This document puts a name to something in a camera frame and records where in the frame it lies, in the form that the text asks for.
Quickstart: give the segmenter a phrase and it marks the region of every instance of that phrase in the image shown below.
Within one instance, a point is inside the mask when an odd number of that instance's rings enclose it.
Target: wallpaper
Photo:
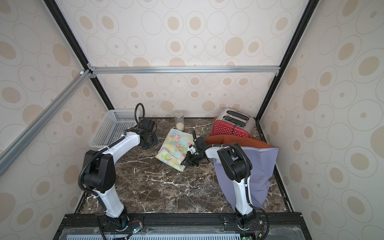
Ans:
[[[144,104],[146,116],[214,117],[223,108],[256,116],[274,73],[99,74],[115,108]]]
[[[80,69],[39,1],[0,1],[0,154]]]
[[[93,66],[279,65],[308,0],[57,0]]]
[[[89,139],[107,109],[84,84],[0,177],[0,239],[51,240],[81,190]]]
[[[384,2],[324,0],[261,123],[314,240],[384,235]]]

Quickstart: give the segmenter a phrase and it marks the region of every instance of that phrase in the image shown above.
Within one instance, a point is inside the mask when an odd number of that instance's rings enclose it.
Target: aluminum frame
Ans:
[[[56,115],[61,107],[68,101],[73,93],[81,86],[84,80],[89,79],[90,71],[84,70],[62,91],[51,104],[9,145],[0,156],[0,177],[17,159],[17,157],[28,147],[33,139]]]
[[[280,66],[186,66],[186,67],[94,67],[94,74],[116,73],[278,73]]]

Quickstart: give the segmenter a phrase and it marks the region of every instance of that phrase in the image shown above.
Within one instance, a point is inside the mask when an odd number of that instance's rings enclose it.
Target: orange cushion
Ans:
[[[255,147],[255,148],[270,148],[271,146],[263,141],[248,138],[240,137],[232,134],[220,134],[212,135],[205,139],[205,142],[208,145],[211,144],[232,144],[237,142],[242,147]]]

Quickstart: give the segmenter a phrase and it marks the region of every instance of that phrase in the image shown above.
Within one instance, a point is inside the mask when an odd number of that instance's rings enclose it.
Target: red toaster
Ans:
[[[233,134],[240,137],[251,137],[256,121],[253,117],[239,111],[225,108],[214,118],[212,135]]]

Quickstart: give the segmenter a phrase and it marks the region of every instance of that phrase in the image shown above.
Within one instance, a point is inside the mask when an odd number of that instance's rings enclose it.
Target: floral pillowcase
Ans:
[[[184,160],[190,145],[194,145],[191,134],[172,128],[156,158],[182,172],[185,166],[181,166],[180,163]]]

